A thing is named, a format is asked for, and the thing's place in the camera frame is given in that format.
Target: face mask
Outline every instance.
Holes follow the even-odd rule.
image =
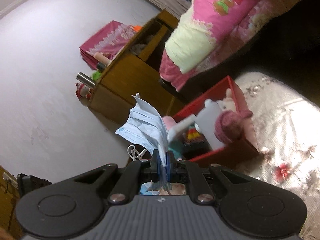
[[[165,167],[168,132],[164,122],[158,111],[142,100],[139,93],[134,98],[137,104],[130,110],[127,122],[116,131],[116,134],[133,144],[142,145],[150,154],[154,149],[158,149],[162,166]]]

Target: metal latch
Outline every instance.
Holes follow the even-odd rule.
[[[7,194],[8,192],[8,184],[10,183],[13,187],[15,187],[16,189],[18,189],[18,183],[17,180],[14,176],[12,176],[11,174],[8,174],[6,172],[2,173],[2,178],[5,180],[6,182],[6,187],[5,187],[5,194]]]

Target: cartoon embroidery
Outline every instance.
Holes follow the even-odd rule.
[[[219,0],[213,2],[213,7],[219,15],[224,16],[228,14],[231,7],[235,4],[240,5],[242,2],[243,0]]]

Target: mask ear loop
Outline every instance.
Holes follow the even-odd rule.
[[[144,156],[144,154],[146,153],[147,149],[144,149],[142,152],[138,152],[135,148],[134,145],[130,145],[127,149],[127,152],[130,156],[130,158],[133,160],[133,161],[136,161],[137,159],[141,160],[142,157]]]

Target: red storage bin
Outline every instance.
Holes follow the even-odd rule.
[[[237,112],[248,109],[241,89],[230,76],[226,76],[215,86],[185,106],[180,112],[173,116],[173,119],[176,122],[180,122],[191,114],[197,115],[204,108],[204,101],[206,99],[209,98],[217,101],[225,98],[227,88],[230,88],[232,91]],[[257,148],[257,138],[252,121],[251,119],[246,119],[244,121],[244,132],[239,140],[228,144],[224,148],[199,155],[190,159],[190,161],[196,162],[200,167],[204,168],[207,168],[211,163],[218,163],[229,168],[235,168],[238,163],[257,157],[259,155]]]

